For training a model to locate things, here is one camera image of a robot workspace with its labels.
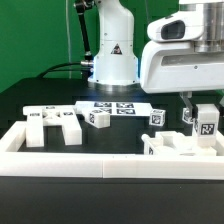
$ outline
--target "black cable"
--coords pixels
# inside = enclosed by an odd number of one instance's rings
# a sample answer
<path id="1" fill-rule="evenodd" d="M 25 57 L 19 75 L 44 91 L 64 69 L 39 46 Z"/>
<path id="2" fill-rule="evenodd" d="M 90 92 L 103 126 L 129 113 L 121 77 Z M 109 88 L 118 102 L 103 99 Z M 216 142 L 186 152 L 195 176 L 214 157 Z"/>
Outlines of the black cable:
<path id="1" fill-rule="evenodd" d="M 58 69 L 58 70 L 51 70 L 49 72 L 80 72 L 80 71 L 90 71 L 89 69 Z"/>
<path id="2" fill-rule="evenodd" d="M 48 72 L 52 71 L 52 70 L 55 70 L 57 68 L 62 68 L 62 67 L 67 67 L 67 66 L 71 66 L 71 65 L 81 65 L 80 62 L 68 62 L 68 63 L 63 63 L 63 64 L 59 64 L 59 65 L 54 65 L 50 68 L 48 68 L 47 70 L 45 70 L 44 72 L 41 72 L 37 78 L 43 78 Z"/>
<path id="3" fill-rule="evenodd" d="M 79 17 L 79 24 L 81 27 L 82 40 L 83 40 L 84 49 L 85 49 L 85 60 L 93 59 L 92 53 L 90 51 L 89 38 L 88 38 L 85 16 L 84 16 L 85 11 L 92 8 L 93 2 L 94 2 L 93 0 L 88 0 L 88 1 L 76 0 L 74 4 L 78 17 Z"/>

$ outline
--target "black table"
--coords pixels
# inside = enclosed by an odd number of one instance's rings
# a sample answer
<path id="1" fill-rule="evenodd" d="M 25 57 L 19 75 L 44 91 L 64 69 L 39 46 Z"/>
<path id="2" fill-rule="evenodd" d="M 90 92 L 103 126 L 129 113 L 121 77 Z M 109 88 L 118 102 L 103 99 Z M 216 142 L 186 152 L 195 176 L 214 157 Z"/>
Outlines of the black table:
<path id="1" fill-rule="evenodd" d="M 218 104 L 215 92 L 196 93 L 192 103 Z M 178 94 L 148 95 L 142 90 L 101 92 L 84 80 L 23 79 L 0 94 L 0 136 L 26 105 L 71 105 L 79 100 L 147 102 L 167 111 L 164 127 L 148 118 L 112 117 L 111 127 L 96 129 L 79 116 L 82 146 L 64 146 L 60 128 L 45 128 L 45 147 L 26 149 L 67 153 L 143 153 L 143 133 L 175 130 L 190 134 L 181 121 Z M 223 132 L 223 121 L 219 130 Z M 224 184 L 211 180 L 0 177 L 0 223 L 223 223 Z"/>

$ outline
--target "warning label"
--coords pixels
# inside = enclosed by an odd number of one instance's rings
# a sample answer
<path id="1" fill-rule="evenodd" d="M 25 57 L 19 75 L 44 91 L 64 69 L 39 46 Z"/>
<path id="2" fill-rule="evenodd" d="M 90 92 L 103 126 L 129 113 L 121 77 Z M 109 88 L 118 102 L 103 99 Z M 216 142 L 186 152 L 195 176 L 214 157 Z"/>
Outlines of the warning label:
<path id="1" fill-rule="evenodd" d="M 111 54 L 122 54 L 120 46 L 117 44 L 114 49 L 112 50 Z"/>

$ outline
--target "black wire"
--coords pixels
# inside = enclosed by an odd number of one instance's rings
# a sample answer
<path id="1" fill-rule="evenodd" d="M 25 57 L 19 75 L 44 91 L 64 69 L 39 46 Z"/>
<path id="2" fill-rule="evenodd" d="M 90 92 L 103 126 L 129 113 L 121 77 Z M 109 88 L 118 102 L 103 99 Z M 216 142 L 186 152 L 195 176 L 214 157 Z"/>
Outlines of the black wire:
<path id="1" fill-rule="evenodd" d="M 90 69 L 57 69 L 57 70 L 51 70 L 49 72 L 80 72 L 80 71 L 90 71 Z"/>
<path id="2" fill-rule="evenodd" d="M 47 70 L 45 70 L 44 72 L 41 72 L 37 78 L 43 78 L 48 72 L 53 71 L 57 68 L 62 68 L 62 67 L 67 67 L 67 66 L 71 66 L 71 65 L 80 65 L 80 62 L 68 62 L 68 63 L 63 63 L 63 64 L 59 64 L 59 65 L 54 65 L 50 68 L 48 68 Z"/>

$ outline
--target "green backdrop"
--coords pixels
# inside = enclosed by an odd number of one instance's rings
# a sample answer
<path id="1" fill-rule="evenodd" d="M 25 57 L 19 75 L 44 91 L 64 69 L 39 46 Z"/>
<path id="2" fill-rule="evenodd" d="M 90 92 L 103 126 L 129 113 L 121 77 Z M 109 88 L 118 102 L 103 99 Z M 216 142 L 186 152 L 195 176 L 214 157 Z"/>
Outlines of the green backdrop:
<path id="1" fill-rule="evenodd" d="M 147 0 L 150 20 L 175 12 L 178 0 Z M 138 58 L 145 43 L 145 0 L 120 0 L 135 17 L 134 52 Z M 69 0 L 72 60 L 83 59 L 83 45 L 74 0 Z M 86 12 L 91 50 L 99 45 L 97 9 Z M 66 0 L 1 0 L 0 3 L 0 92 L 25 77 L 35 77 L 46 68 L 68 62 Z M 69 77 L 68 73 L 49 77 Z"/>

